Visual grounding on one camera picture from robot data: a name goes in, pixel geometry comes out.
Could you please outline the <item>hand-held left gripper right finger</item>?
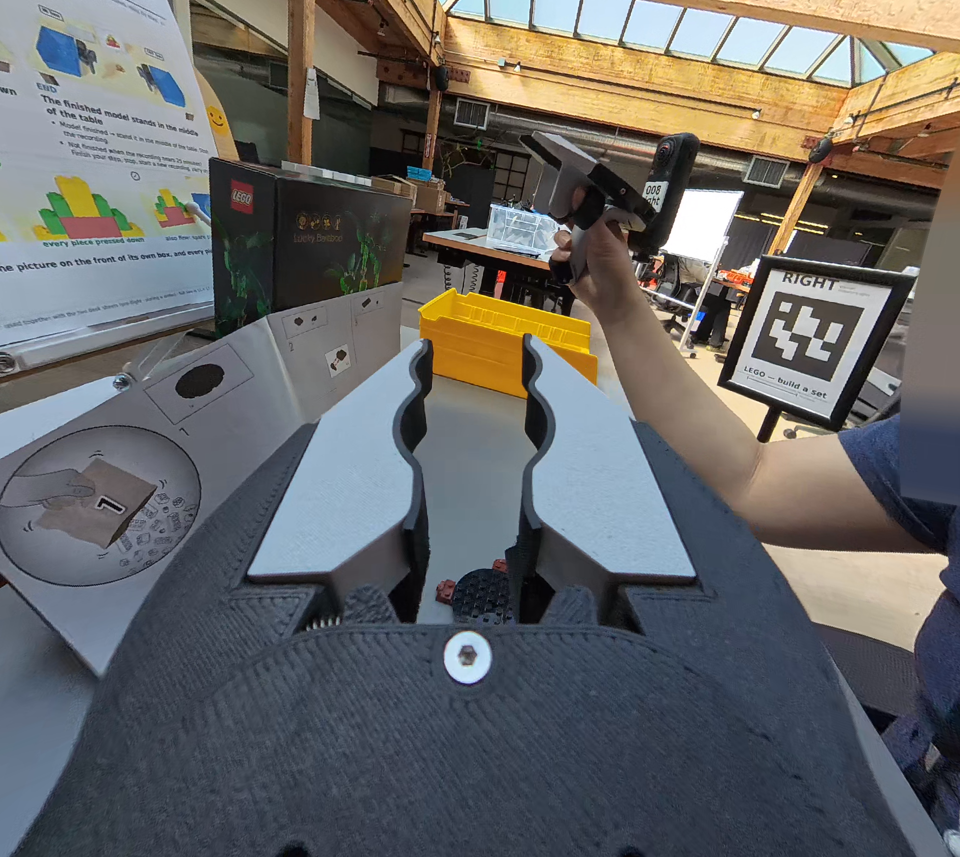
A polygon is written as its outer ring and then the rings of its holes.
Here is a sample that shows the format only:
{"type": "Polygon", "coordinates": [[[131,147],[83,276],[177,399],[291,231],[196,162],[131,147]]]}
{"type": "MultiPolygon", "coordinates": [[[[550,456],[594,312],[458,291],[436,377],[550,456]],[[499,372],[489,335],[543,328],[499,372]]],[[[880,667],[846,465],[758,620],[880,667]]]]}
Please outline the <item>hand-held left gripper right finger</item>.
{"type": "Polygon", "coordinates": [[[584,587],[601,617],[621,587],[694,587],[689,552],[637,428],[537,336],[522,338],[524,431],[519,515],[519,617],[584,587]]]}

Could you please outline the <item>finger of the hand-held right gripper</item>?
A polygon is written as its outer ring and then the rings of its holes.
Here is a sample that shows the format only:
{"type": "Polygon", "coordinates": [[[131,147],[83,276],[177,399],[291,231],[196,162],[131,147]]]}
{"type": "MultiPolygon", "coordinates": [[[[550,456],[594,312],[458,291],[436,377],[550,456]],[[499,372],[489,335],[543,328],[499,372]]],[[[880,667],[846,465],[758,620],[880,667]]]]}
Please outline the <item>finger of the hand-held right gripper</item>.
{"type": "Polygon", "coordinates": [[[597,160],[556,133],[522,134],[519,143],[541,166],[532,200],[534,212],[565,222],[574,209],[574,192],[593,186],[597,160]]]}

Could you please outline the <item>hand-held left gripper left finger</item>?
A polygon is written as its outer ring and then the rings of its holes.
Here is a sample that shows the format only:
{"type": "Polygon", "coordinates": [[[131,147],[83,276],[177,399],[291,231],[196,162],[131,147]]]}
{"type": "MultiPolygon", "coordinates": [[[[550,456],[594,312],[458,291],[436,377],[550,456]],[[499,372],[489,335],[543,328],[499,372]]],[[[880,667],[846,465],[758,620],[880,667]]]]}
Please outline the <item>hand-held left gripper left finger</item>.
{"type": "Polygon", "coordinates": [[[260,584],[319,584],[337,606],[358,587],[416,621],[429,565],[423,469],[433,346],[414,341],[325,413],[249,564],[260,584]]]}

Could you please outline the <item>white building instruction booklet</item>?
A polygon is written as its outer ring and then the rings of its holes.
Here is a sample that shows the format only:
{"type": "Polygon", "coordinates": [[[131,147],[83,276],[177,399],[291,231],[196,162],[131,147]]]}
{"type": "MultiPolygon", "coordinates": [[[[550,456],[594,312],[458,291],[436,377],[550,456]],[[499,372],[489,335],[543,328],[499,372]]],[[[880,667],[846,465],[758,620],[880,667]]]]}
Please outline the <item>white building instruction booklet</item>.
{"type": "Polygon", "coordinates": [[[401,350],[402,284],[280,311],[2,414],[2,578],[95,675],[168,559],[401,350]]]}

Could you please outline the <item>round black brick plate model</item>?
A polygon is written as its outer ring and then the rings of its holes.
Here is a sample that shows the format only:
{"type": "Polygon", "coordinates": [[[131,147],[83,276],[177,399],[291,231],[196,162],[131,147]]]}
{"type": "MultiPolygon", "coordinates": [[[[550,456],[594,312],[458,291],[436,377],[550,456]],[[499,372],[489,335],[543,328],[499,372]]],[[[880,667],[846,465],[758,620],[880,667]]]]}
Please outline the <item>round black brick plate model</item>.
{"type": "Polygon", "coordinates": [[[469,571],[459,580],[440,581],[435,598],[439,605],[449,608],[455,625],[506,626],[517,623],[505,557],[495,559],[490,567],[469,571]]]}

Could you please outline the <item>yellow plastic bin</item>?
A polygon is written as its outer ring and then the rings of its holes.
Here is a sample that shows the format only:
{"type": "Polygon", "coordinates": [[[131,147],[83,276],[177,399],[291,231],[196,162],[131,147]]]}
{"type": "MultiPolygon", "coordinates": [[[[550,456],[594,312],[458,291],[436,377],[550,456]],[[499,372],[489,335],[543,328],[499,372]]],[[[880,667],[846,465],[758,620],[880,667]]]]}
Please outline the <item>yellow plastic bin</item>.
{"type": "Polygon", "coordinates": [[[433,346],[435,375],[524,397],[523,337],[540,338],[595,384],[589,322],[478,293],[450,288],[418,310],[418,332],[433,346]]]}

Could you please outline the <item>grey desk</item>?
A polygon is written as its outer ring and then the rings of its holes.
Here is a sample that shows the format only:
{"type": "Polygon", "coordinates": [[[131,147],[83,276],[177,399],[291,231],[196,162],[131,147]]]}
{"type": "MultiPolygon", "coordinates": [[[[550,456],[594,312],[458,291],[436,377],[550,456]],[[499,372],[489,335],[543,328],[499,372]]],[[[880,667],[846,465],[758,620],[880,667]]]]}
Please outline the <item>grey desk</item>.
{"type": "Polygon", "coordinates": [[[782,570],[632,421],[697,575],[520,617],[526,401],[433,372],[415,621],[247,572],[317,426],[174,555],[13,855],[949,855],[782,570]],[[508,562],[515,624],[436,587],[508,562]]]}

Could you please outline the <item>person's right hand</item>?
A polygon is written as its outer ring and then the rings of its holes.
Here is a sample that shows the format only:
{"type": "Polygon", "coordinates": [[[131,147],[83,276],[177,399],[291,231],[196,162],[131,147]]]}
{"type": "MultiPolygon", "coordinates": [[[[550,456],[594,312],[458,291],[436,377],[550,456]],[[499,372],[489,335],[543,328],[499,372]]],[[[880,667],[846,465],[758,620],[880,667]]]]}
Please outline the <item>person's right hand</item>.
{"type": "Polygon", "coordinates": [[[569,215],[555,234],[556,246],[549,263],[554,277],[566,283],[598,323],[608,328],[627,320],[642,304],[642,296],[625,233],[616,219],[598,217],[582,238],[573,239],[572,231],[577,229],[573,216],[592,194],[593,190],[587,188],[573,191],[569,215]],[[577,253],[585,260],[585,270],[578,280],[572,280],[567,264],[577,253]]]}

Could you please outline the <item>clear plastic crate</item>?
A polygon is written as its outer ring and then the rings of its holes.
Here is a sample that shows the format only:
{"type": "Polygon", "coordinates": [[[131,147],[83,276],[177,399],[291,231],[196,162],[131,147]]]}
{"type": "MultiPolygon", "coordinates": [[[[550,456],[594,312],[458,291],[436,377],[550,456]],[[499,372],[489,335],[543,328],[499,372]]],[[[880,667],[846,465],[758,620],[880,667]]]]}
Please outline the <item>clear plastic crate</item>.
{"type": "Polygon", "coordinates": [[[489,208],[486,247],[547,260],[560,229],[549,215],[499,204],[489,208]]]}

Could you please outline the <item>whiteboard on stand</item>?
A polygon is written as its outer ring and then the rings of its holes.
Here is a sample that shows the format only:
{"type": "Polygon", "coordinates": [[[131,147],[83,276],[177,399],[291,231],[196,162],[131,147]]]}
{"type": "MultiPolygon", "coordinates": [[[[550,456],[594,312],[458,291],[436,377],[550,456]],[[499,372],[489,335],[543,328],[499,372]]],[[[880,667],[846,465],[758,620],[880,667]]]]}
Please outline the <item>whiteboard on stand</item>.
{"type": "Polygon", "coordinates": [[[698,323],[710,287],[714,284],[729,241],[730,225],[737,215],[742,197],[743,191],[687,190],[679,203],[663,256],[675,256],[689,264],[706,264],[707,269],[693,304],[674,296],[664,298],[672,305],[672,309],[688,311],[679,341],[680,353],[688,359],[697,356],[692,340],[693,329],[698,323]]]}

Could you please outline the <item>wooden background table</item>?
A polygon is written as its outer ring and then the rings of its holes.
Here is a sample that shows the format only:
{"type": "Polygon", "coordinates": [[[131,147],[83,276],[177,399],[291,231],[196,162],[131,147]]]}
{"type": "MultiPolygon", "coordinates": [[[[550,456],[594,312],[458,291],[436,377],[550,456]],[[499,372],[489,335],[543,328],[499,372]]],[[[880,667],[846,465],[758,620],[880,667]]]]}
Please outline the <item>wooden background table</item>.
{"type": "Polygon", "coordinates": [[[569,317],[574,295],[569,287],[558,284],[546,258],[500,249],[488,243],[480,228],[454,229],[424,233],[422,243],[437,251],[441,266],[462,269],[472,264],[480,270],[478,293],[485,297],[545,309],[569,317]]]}

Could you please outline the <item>black bamboo print set box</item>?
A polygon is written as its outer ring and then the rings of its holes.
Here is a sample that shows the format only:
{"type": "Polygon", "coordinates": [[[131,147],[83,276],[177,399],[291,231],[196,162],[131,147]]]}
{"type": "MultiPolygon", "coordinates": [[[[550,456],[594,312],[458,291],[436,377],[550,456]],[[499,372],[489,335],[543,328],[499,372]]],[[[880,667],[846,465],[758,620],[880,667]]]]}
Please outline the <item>black bamboo print set box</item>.
{"type": "Polygon", "coordinates": [[[217,337],[402,280],[414,201],[399,183],[209,160],[217,337]]]}

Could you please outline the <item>black framed marker sign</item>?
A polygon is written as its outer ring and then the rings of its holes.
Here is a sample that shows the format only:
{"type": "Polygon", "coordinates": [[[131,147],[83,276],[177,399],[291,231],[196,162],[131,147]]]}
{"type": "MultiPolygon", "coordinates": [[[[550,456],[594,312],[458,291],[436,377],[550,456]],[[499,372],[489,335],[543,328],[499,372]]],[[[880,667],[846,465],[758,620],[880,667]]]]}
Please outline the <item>black framed marker sign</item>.
{"type": "Polygon", "coordinates": [[[844,426],[915,283],[901,272],[760,259],[718,380],[766,406],[760,443],[782,416],[844,426]]]}

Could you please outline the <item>yellow smiley sign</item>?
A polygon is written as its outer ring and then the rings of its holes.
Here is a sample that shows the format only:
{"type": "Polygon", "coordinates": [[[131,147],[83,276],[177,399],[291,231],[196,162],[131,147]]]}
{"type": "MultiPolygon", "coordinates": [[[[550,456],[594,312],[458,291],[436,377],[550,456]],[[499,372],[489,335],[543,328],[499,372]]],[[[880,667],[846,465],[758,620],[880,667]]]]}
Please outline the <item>yellow smiley sign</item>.
{"type": "Polygon", "coordinates": [[[203,107],[217,150],[217,156],[222,159],[237,162],[239,161],[239,153],[222,101],[216,95],[201,71],[196,68],[194,71],[203,107]]]}

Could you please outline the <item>white instruction poster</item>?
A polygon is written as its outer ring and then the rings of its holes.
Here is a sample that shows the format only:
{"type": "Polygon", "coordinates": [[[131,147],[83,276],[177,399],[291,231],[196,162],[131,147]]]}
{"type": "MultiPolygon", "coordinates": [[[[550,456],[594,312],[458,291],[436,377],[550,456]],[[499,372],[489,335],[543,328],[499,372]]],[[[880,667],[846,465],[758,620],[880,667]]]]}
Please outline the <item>white instruction poster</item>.
{"type": "Polygon", "coordinates": [[[7,348],[212,299],[215,143],[168,0],[1,0],[7,348]]]}

